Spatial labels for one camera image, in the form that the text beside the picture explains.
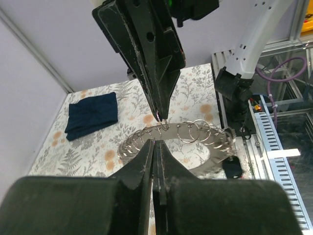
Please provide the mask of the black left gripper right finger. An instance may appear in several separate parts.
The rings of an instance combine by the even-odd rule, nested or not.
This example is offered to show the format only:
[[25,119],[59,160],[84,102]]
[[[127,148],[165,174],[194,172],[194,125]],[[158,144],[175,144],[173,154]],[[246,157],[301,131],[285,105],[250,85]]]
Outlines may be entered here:
[[282,187],[270,180],[199,179],[164,141],[154,145],[155,226],[158,235],[299,235]]

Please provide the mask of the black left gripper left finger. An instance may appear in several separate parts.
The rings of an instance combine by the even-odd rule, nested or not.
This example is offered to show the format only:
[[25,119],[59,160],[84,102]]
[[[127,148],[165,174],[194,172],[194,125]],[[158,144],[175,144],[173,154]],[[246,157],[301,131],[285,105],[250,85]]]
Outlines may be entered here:
[[27,176],[0,206],[3,235],[145,235],[149,230],[154,142],[103,177]]

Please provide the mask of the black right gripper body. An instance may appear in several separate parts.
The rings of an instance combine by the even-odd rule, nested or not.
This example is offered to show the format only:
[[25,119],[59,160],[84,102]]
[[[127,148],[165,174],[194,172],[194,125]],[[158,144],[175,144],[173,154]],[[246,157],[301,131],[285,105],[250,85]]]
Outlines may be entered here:
[[164,0],[106,0],[92,16],[136,75],[156,118],[169,114],[185,56]]

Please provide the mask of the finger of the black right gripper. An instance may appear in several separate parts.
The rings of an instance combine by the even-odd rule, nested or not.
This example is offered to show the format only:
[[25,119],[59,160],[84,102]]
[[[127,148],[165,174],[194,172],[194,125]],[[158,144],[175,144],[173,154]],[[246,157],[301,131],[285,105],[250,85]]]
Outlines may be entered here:
[[155,119],[157,106],[153,89],[145,67],[145,58],[137,31],[124,4],[101,4],[92,11],[92,16],[113,50],[120,54],[125,64],[138,78]]
[[167,119],[181,69],[181,43],[164,0],[129,0],[127,8],[140,40],[156,102],[157,119]]

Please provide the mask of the key with black tag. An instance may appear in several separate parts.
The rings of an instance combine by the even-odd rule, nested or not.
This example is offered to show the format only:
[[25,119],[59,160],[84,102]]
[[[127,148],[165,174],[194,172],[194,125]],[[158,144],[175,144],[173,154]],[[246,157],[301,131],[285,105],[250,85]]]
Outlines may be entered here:
[[237,156],[230,156],[223,160],[222,168],[227,179],[239,179],[243,175],[243,169]]

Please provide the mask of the large metal keyring disc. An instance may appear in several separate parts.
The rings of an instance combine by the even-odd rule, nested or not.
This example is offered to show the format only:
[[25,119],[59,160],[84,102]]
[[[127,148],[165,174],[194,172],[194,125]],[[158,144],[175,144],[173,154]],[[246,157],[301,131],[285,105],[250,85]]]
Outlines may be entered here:
[[163,141],[170,153],[194,175],[216,177],[222,161],[232,155],[232,135],[203,119],[148,125],[127,137],[118,147],[123,164],[132,160],[147,140]]

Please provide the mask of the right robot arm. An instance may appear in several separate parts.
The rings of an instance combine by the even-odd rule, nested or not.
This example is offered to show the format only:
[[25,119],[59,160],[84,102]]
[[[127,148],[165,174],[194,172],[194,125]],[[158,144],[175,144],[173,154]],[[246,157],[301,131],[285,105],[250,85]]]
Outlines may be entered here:
[[[176,28],[186,20],[201,20],[219,5],[217,0],[94,2],[92,17],[137,76],[157,121],[168,118],[172,93],[186,65]],[[215,80],[215,90],[230,103],[241,105],[251,97],[259,57],[290,5],[290,0],[254,1],[245,31]]]

